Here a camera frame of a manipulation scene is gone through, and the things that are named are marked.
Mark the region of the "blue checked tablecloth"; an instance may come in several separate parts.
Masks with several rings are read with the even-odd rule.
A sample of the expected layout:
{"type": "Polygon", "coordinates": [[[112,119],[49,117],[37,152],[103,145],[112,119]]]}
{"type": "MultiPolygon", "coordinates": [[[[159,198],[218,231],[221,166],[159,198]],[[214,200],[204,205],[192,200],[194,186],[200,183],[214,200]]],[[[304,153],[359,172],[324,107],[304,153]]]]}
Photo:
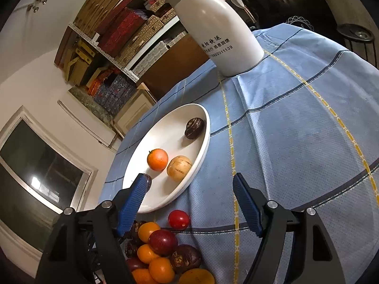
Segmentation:
{"type": "Polygon", "coordinates": [[[190,186],[144,215],[167,223],[191,217],[179,241],[198,248],[217,283],[242,283],[260,239],[233,196],[241,173],[284,208],[314,208],[337,250],[347,283],[378,262],[378,69],[322,35],[289,24],[254,33],[266,54],[252,70],[224,78],[212,61],[175,85],[123,139],[101,200],[123,184],[144,135],[175,108],[210,116],[204,163],[190,186]]]}

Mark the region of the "red patterned box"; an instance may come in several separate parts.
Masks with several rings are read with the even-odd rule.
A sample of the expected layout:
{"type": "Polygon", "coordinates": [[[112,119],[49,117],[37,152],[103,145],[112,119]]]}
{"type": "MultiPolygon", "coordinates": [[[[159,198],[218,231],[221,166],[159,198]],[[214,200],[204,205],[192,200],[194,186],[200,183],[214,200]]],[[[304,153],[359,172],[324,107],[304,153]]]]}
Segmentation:
{"type": "Polygon", "coordinates": [[[111,57],[116,57],[147,19],[144,11],[125,8],[101,36],[98,47],[111,57]]]}

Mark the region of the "white metal shelf rack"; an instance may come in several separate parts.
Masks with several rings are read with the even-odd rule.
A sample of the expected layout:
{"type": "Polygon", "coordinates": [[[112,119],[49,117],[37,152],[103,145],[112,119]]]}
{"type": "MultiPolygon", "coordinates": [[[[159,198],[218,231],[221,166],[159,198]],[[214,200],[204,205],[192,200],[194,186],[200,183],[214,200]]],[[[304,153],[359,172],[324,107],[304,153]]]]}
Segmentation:
{"type": "Polygon", "coordinates": [[[153,50],[154,45],[178,28],[179,18],[165,0],[85,0],[74,21],[69,24],[69,29],[133,81],[142,76],[142,59],[153,50]],[[98,47],[98,43],[106,29],[125,8],[142,10],[148,19],[118,55],[111,57],[98,47]]]}

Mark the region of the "small red cherry tomato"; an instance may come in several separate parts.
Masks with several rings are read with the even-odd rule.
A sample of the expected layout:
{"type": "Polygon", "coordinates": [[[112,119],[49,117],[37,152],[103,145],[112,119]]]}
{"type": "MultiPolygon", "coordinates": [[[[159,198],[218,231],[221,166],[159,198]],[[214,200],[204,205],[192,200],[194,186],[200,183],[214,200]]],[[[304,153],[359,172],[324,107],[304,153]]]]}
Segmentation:
{"type": "Polygon", "coordinates": [[[190,225],[190,217],[182,210],[173,210],[168,216],[168,223],[172,229],[182,231],[190,225]]]}

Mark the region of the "dark brown chestnut fruit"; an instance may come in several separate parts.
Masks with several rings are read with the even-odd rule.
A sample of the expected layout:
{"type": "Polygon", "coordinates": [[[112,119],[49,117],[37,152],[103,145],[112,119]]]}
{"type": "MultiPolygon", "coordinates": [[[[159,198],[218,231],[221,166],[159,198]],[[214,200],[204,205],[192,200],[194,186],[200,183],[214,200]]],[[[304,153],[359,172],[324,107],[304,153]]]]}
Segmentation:
{"type": "Polygon", "coordinates": [[[194,117],[187,122],[184,136],[189,140],[195,140],[202,133],[204,126],[203,119],[194,117]]]}

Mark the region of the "white ceramic plate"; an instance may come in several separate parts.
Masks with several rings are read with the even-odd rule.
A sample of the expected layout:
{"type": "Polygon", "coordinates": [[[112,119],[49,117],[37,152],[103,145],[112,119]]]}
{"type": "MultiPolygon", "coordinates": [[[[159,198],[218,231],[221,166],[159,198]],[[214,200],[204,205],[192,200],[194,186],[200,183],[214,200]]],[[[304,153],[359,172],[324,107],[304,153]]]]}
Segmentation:
{"type": "Polygon", "coordinates": [[[126,167],[123,188],[131,186],[139,173],[151,176],[152,184],[145,194],[138,213],[150,213],[161,209],[177,199],[195,179],[203,164],[210,141],[210,116],[204,106],[191,103],[180,106],[159,120],[137,145],[126,167]],[[185,135],[187,123],[192,118],[200,118],[205,126],[195,139],[185,135]],[[182,179],[171,177],[167,169],[154,171],[147,162],[148,152],[162,149],[171,162],[175,157],[185,157],[191,166],[182,179]]]}

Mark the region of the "large dark mangosteen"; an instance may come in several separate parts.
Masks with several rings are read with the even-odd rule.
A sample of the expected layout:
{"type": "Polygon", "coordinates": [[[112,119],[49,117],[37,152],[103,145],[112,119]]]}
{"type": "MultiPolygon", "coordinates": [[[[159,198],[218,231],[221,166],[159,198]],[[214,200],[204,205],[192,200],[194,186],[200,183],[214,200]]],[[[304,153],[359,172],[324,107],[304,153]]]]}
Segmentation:
{"type": "Polygon", "coordinates": [[[169,257],[171,266],[176,274],[199,268],[202,264],[201,252],[192,245],[178,245],[169,257]]]}

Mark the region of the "orange round fruit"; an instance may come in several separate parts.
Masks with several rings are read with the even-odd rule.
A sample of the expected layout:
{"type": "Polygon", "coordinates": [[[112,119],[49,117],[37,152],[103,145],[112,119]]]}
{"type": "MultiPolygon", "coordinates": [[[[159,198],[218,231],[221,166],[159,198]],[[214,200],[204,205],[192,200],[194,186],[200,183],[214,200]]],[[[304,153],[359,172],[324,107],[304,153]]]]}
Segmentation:
{"type": "Polygon", "coordinates": [[[158,283],[171,283],[175,278],[175,272],[168,258],[155,258],[149,264],[149,273],[158,283]]]}

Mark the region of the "dark red plum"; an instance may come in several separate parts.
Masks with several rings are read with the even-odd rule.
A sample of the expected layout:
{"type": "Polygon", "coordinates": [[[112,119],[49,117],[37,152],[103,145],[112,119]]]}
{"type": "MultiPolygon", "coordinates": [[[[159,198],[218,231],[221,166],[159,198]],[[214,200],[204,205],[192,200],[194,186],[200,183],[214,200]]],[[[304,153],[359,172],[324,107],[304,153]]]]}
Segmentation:
{"type": "Polygon", "coordinates": [[[168,257],[177,249],[178,240],[169,230],[157,230],[150,235],[148,244],[159,256],[168,257]]]}

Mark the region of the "framed picture leaning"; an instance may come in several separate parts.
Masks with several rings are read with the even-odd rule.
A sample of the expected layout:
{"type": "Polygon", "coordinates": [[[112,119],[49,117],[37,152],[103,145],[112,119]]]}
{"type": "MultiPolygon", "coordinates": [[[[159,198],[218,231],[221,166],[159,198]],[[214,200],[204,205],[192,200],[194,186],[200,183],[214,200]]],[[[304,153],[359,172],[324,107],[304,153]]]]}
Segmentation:
{"type": "Polygon", "coordinates": [[[113,128],[124,138],[155,103],[156,100],[149,90],[137,89],[113,119],[113,128]]]}

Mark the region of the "orange tangerine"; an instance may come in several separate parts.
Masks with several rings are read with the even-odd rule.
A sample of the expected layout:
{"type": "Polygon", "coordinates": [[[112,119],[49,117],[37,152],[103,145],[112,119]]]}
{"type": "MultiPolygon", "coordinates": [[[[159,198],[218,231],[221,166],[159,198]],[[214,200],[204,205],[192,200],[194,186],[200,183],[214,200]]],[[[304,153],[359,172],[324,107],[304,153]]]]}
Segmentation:
{"type": "Polygon", "coordinates": [[[147,164],[153,171],[163,171],[168,164],[168,154],[164,149],[153,149],[148,153],[147,164]]]}

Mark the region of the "white thermos jug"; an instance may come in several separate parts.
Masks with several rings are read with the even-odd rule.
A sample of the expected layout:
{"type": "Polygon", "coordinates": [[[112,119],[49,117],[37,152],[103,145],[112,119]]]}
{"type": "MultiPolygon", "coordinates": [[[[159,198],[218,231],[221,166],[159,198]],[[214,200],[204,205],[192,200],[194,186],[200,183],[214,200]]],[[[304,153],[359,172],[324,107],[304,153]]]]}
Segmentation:
{"type": "Polygon", "coordinates": [[[224,0],[166,0],[180,22],[224,76],[257,66],[264,57],[244,20],[224,0]]]}

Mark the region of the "blue patterned boxes stack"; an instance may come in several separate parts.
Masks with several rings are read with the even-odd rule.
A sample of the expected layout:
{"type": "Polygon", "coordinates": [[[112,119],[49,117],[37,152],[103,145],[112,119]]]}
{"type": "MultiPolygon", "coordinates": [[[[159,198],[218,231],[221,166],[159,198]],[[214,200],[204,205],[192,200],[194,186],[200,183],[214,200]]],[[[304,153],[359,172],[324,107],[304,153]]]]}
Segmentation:
{"type": "Polygon", "coordinates": [[[134,82],[121,74],[107,78],[95,94],[95,102],[110,115],[116,116],[136,91],[134,82]]]}

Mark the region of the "pale yellow apple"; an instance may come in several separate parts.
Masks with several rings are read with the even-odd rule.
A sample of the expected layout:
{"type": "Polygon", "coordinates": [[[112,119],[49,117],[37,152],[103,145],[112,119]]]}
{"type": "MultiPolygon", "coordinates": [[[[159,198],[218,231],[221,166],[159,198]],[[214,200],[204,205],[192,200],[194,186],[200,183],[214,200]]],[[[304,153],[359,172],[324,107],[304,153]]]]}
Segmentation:
{"type": "Polygon", "coordinates": [[[176,156],[172,158],[167,166],[167,175],[175,182],[181,182],[192,166],[191,160],[186,156],[176,156]]]}

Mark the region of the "brown wooden board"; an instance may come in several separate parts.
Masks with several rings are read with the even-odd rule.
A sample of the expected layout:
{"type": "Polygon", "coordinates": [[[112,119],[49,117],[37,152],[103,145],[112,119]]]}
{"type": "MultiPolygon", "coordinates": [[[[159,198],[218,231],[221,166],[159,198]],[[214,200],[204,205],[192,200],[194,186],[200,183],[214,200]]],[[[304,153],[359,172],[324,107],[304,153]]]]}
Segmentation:
{"type": "Polygon", "coordinates": [[[186,34],[142,75],[139,83],[158,101],[208,60],[198,43],[186,34]]]}

